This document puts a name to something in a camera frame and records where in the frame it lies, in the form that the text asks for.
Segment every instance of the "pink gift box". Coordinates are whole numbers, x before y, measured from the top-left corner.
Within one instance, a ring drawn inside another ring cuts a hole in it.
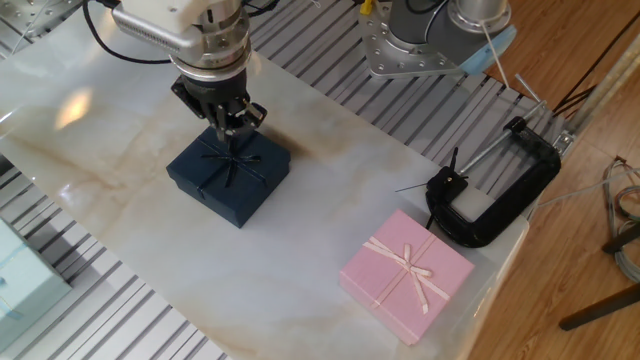
[[[472,263],[396,210],[342,269],[340,285],[413,345],[471,270]]]

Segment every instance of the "white marble table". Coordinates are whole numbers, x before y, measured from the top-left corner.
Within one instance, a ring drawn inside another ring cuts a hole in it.
[[[160,56],[102,19],[118,51]],[[238,230],[166,174],[205,127],[171,94],[177,76],[111,58],[75,14],[0,64],[0,152],[235,360],[467,356],[523,218],[486,248],[453,245],[476,268],[407,347],[341,290],[338,272],[395,209],[426,222],[424,187],[395,190],[438,167],[254,54],[248,90],[269,110],[261,131],[292,162]],[[456,205],[474,218],[490,201],[468,189]]]

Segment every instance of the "ribbon bow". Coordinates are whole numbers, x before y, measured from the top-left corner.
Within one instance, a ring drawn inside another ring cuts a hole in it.
[[[406,273],[411,275],[411,278],[413,279],[413,286],[415,287],[416,293],[418,293],[418,298],[420,299],[420,303],[422,304],[423,314],[426,314],[427,312],[429,312],[429,304],[427,303],[427,297],[424,294],[424,290],[422,289],[421,283],[427,286],[429,289],[433,290],[433,292],[438,294],[443,299],[447,301],[450,299],[449,294],[447,294],[446,292],[444,292],[444,290],[440,289],[434,283],[429,281],[429,278],[433,275],[431,271],[419,268],[411,263],[411,245],[404,244],[404,254],[403,254],[404,257],[401,257],[400,255],[391,251],[391,249],[389,249],[385,244],[383,244],[380,240],[376,239],[373,236],[369,238],[369,241],[366,242],[363,246],[366,247],[367,249],[371,249],[377,252],[382,256],[395,260],[395,262],[398,263],[398,265],[402,266],[402,268],[406,271]],[[391,291],[393,291],[393,289],[398,285],[398,283],[400,283],[400,280],[402,280],[402,277],[404,277],[404,274],[401,277],[396,277],[397,280],[392,281],[391,284],[387,286],[387,288],[382,292],[382,294],[378,297],[378,299],[376,299],[374,303],[376,307],[380,306],[380,304],[384,301],[384,299],[386,299],[387,296],[391,294]]]
[[[264,186],[267,186],[267,180],[259,174],[257,171],[250,168],[247,164],[250,163],[259,163],[261,158],[259,155],[248,155],[248,156],[238,156],[238,151],[223,151],[218,149],[216,146],[207,143],[205,140],[198,138],[198,141],[209,148],[209,150],[213,151],[215,154],[205,154],[200,157],[203,159],[213,159],[223,161],[227,167],[227,179],[225,180],[224,187],[228,188],[231,186],[233,179],[238,172],[238,169],[245,171],[250,176],[254,177],[256,180],[260,181]],[[218,172],[215,171],[211,176],[209,176],[200,186],[198,186],[198,193],[204,199],[204,188],[206,188],[216,177],[218,176]]]

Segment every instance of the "metal frame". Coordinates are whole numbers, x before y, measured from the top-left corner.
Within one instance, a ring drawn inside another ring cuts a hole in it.
[[[370,15],[358,12],[364,50],[373,76],[411,78],[462,73],[428,44],[409,44],[395,37],[389,31],[390,12],[390,2],[382,5],[374,2]]]

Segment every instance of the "wire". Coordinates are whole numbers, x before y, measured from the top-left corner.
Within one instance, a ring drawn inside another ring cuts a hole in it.
[[[429,23],[427,24],[427,28],[424,30],[424,42],[428,43],[429,42],[429,30],[431,30],[431,26],[433,25],[433,21],[436,19],[436,16],[438,16],[438,13],[440,13],[440,10],[442,10],[442,8],[449,2],[449,0],[444,0],[440,3],[440,5],[438,5],[438,8],[436,9],[436,11],[433,12],[433,15],[431,16],[431,19],[429,19]]]
[[[613,169],[619,166],[623,166],[625,169],[631,168],[629,165],[625,164],[623,161],[616,159],[607,168],[605,178],[612,179],[611,172],[613,171]],[[629,193],[628,189],[631,189],[631,188],[638,188],[638,186],[630,186],[622,190],[620,193],[618,193],[618,195],[616,196],[617,200],[615,201],[616,203],[618,203],[618,207],[619,207],[620,198],[624,196],[624,195],[621,196],[621,194]],[[609,212],[609,228],[611,230],[611,237],[615,238],[616,236],[624,232],[630,225],[635,225],[637,221],[634,221],[633,219],[631,219],[629,221],[626,221],[624,224],[622,224],[622,226],[620,226],[619,229],[616,229],[616,219],[615,219],[616,210],[614,205],[614,198],[613,196],[611,196],[611,188],[609,186],[609,183],[605,184],[604,192],[607,197],[607,209]],[[625,276],[627,276],[633,282],[640,283],[640,267],[638,267],[636,264],[633,263],[633,261],[631,261],[631,259],[629,259],[626,252],[624,251],[624,247],[622,247],[620,251],[617,251],[614,254],[614,258],[616,259],[616,264],[618,264],[618,267],[620,268],[622,273],[625,274]]]
[[[435,8],[437,8],[438,6],[440,6],[445,0],[440,0],[440,1],[436,1],[433,5],[427,7],[424,10],[416,10],[414,9],[411,4],[409,3],[410,0],[405,0],[405,4],[407,4],[407,10],[409,10],[409,12],[415,14],[415,15],[423,15],[426,13],[429,13],[431,11],[433,11]]]
[[[107,44],[105,44],[102,41],[102,39],[100,39],[100,35],[98,34],[98,31],[96,30],[96,27],[93,24],[93,20],[91,20],[91,15],[89,14],[89,0],[82,0],[82,13],[84,14],[84,19],[87,22],[87,26],[89,27],[89,30],[91,31],[91,35],[93,35],[93,38],[96,40],[98,45],[100,45],[100,47],[104,51],[106,51],[109,55],[117,57],[120,60],[132,62],[132,63],[136,63],[136,64],[160,65],[160,64],[170,64],[171,63],[171,60],[141,60],[141,59],[134,59],[134,58],[130,58],[128,56],[124,56],[124,55],[118,54],[117,52],[111,50],[107,46]]]
[[[570,197],[574,197],[574,196],[577,196],[577,195],[582,195],[584,193],[588,193],[590,191],[593,191],[593,190],[597,189],[598,187],[600,187],[602,185],[608,184],[608,183],[610,183],[610,182],[612,182],[614,180],[618,180],[621,177],[629,175],[629,174],[632,174],[632,173],[640,173],[640,168],[633,168],[633,169],[627,170],[627,171],[625,171],[623,173],[620,173],[618,175],[615,175],[615,176],[612,176],[610,178],[607,178],[604,181],[601,181],[601,182],[599,182],[599,183],[597,183],[595,185],[589,186],[589,187],[584,188],[582,190],[578,190],[578,191],[575,191],[575,192],[572,192],[572,193],[569,193],[569,194],[558,196],[555,199],[551,199],[549,201],[543,202],[542,204],[538,204],[538,207],[540,208],[540,207],[543,207],[543,206],[548,206],[548,205],[555,204],[555,203],[557,203],[559,201],[562,201],[562,200],[570,198]]]
[[[620,40],[620,38],[622,38],[622,35],[624,35],[627,31],[629,31],[631,26],[638,20],[638,18],[640,18],[640,11],[638,11],[638,13],[636,13],[636,15],[634,17],[632,17],[631,20],[629,20],[629,22],[622,28],[622,30],[620,30],[620,32],[618,32],[618,34],[613,38],[613,40],[611,40],[609,45],[604,49],[602,54],[600,54],[600,56],[591,65],[591,67],[584,73],[584,75],[582,75],[580,80],[578,80],[578,82],[573,86],[573,88],[571,90],[569,90],[567,95],[565,95],[564,98],[562,100],[560,100],[560,102],[558,103],[556,108],[553,109],[554,113],[556,113],[565,104],[567,104],[568,101],[570,101],[570,100],[568,100],[568,98],[573,94],[574,91],[576,91],[578,89],[578,87],[580,87],[580,85],[587,79],[587,77],[589,77],[589,75],[593,72],[593,70],[595,70],[595,68],[600,64],[600,62],[602,62],[602,60],[609,53],[609,51],[611,51],[613,46]]]
[[[250,4],[249,1],[250,0],[243,0],[242,1],[242,5],[248,6],[248,7],[253,8],[253,9],[256,10],[256,11],[248,13],[250,18],[251,17],[260,16],[260,15],[262,15],[264,13],[267,13],[269,11],[275,10],[276,6],[278,6],[278,3],[280,2],[280,0],[271,0],[266,5],[263,5],[262,7],[258,7],[258,6],[255,6],[253,4]]]
[[[620,210],[620,213],[623,216],[627,217],[629,220],[640,222],[640,216],[632,214],[629,210],[625,209],[624,206],[622,206],[622,200],[630,194],[640,194],[640,186],[629,186],[620,191],[618,195],[616,195],[616,207],[618,208],[618,210]]]
[[[500,62],[500,58],[498,57],[496,48],[493,47],[493,41],[491,41],[491,36],[489,36],[489,31],[487,31],[487,27],[485,26],[484,21],[480,22],[480,26],[482,26],[482,31],[484,32],[484,35],[487,37],[487,41],[489,42],[489,47],[491,48],[493,57],[496,60],[496,64],[498,65],[498,70],[500,70],[500,75],[502,76],[502,80],[504,80],[504,84],[507,86],[507,90],[509,90],[511,88],[509,87],[509,81],[507,80],[507,75],[505,75],[504,73],[504,69],[502,68],[502,63]]]
[[[16,53],[16,50],[18,50],[18,46],[20,46],[20,44],[22,43],[22,40],[24,40],[25,36],[27,36],[29,31],[31,31],[31,28],[33,27],[33,24],[35,24],[36,21],[38,21],[38,18],[40,17],[40,15],[42,15],[42,12],[44,12],[44,9],[47,6],[49,6],[49,3],[51,1],[52,0],[47,0],[47,2],[45,2],[44,5],[42,5],[42,7],[40,8],[40,11],[38,11],[38,14],[36,15],[36,17],[34,17],[33,20],[29,23],[29,26],[27,26],[27,30],[25,30],[24,33],[22,33],[22,36],[20,36],[20,39],[18,39],[18,42],[13,47],[13,50],[11,50],[11,55]]]
[[[596,88],[595,86],[592,86],[587,90],[570,97],[569,99],[567,99],[567,101],[565,102],[565,105],[563,105],[561,109],[554,112],[554,115],[555,116],[561,115],[562,113],[565,113],[573,109],[576,105],[580,104],[581,102],[587,100],[591,95],[591,93],[593,92],[593,90],[595,90],[595,88]]]

